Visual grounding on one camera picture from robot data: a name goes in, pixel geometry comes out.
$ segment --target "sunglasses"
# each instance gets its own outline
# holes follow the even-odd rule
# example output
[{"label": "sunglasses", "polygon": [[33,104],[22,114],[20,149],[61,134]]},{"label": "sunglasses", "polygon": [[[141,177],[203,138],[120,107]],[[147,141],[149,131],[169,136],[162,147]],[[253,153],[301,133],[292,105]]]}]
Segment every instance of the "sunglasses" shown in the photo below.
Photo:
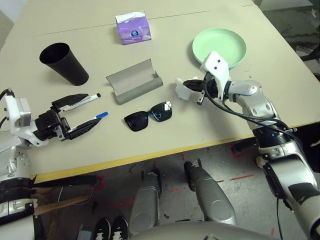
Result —
[{"label": "sunglasses", "polygon": [[134,131],[140,131],[148,126],[149,118],[152,115],[158,122],[168,120],[172,116],[171,102],[165,101],[152,107],[150,111],[138,111],[124,118],[129,128]]}]

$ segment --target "white marker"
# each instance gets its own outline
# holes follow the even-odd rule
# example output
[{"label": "white marker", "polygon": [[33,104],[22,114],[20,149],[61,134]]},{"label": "white marker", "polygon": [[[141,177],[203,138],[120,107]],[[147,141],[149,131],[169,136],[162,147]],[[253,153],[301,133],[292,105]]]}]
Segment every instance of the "white marker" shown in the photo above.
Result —
[{"label": "white marker", "polygon": [[97,94],[92,95],[92,96],[87,96],[87,97],[85,97],[85,98],[82,99],[81,101],[78,101],[78,102],[75,103],[75,104],[66,106],[62,111],[64,111],[64,112],[70,111],[70,110],[72,110],[72,109],[75,109],[75,108],[77,108],[77,107],[80,107],[80,106],[83,105],[83,104],[86,104],[86,103],[88,103],[88,102],[91,102],[91,101],[93,101],[93,100],[96,100],[96,99],[98,99],[98,98],[100,98],[100,97],[101,97],[100,93],[97,93]]}]

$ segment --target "purple tissue box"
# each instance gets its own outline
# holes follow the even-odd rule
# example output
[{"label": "purple tissue box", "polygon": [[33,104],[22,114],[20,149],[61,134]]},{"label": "purple tissue box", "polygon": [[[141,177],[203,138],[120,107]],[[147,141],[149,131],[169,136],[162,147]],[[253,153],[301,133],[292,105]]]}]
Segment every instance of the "purple tissue box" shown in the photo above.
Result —
[{"label": "purple tissue box", "polygon": [[123,45],[151,40],[147,17],[144,12],[138,13],[144,16],[136,17],[134,12],[125,14],[128,15],[127,20],[123,17],[125,15],[116,16],[116,27]]}]

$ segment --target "black sneaker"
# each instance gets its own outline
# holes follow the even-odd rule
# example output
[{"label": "black sneaker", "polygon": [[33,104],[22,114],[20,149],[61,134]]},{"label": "black sneaker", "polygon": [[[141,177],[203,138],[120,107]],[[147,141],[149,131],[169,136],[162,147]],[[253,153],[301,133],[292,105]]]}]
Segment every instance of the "black sneaker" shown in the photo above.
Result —
[{"label": "black sneaker", "polygon": [[118,216],[113,222],[112,240],[128,240],[128,223],[123,216]]},{"label": "black sneaker", "polygon": [[108,219],[101,218],[95,225],[93,240],[109,240],[111,234],[111,225]]}]

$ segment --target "beige table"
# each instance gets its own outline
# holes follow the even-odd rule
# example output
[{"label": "beige table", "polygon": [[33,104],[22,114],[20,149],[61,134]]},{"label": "beige table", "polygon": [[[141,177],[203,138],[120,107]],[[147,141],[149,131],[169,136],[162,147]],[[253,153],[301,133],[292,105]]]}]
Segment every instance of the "beige table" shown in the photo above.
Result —
[{"label": "beige table", "polygon": [[[175,78],[203,77],[191,52],[194,36],[207,28],[238,32],[247,43],[244,61],[230,70],[234,80],[257,80],[289,126],[319,121],[320,85],[276,29],[255,6],[221,4],[211,11],[149,20],[152,40],[121,45],[116,26],[97,26],[37,37],[11,39],[0,53],[2,88],[12,87],[26,97],[33,118],[51,102],[76,93],[101,93],[101,98],[65,114],[71,126],[96,114],[109,115],[85,135],[71,141],[51,139],[49,145],[29,151],[32,173],[38,181],[57,179],[154,157],[216,145],[251,136],[247,123],[222,112],[208,100],[196,104],[178,99]],[[89,81],[72,86],[39,61],[43,48],[66,42],[87,70]],[[117,105],[106,76],[152,59],[164,85],[124,105]],[[172,118],[131,131],[123,118],[172,101]]]},{"label": "beige table", "polygon": [[252,0],[29,0],[7,40],[108,26],[115,16],[145,11],[148,19],[205,12],[221,5],[254,5]]}]

